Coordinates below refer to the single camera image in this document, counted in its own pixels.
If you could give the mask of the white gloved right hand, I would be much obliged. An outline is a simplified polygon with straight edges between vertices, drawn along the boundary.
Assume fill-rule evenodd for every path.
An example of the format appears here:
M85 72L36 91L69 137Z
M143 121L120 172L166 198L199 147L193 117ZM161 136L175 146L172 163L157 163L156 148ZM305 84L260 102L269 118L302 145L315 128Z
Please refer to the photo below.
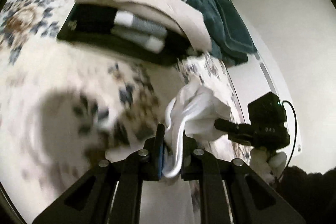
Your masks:
M250 151L249 166L269 185L274 184L285 170L287 156L284 152L271 154L265 148Z

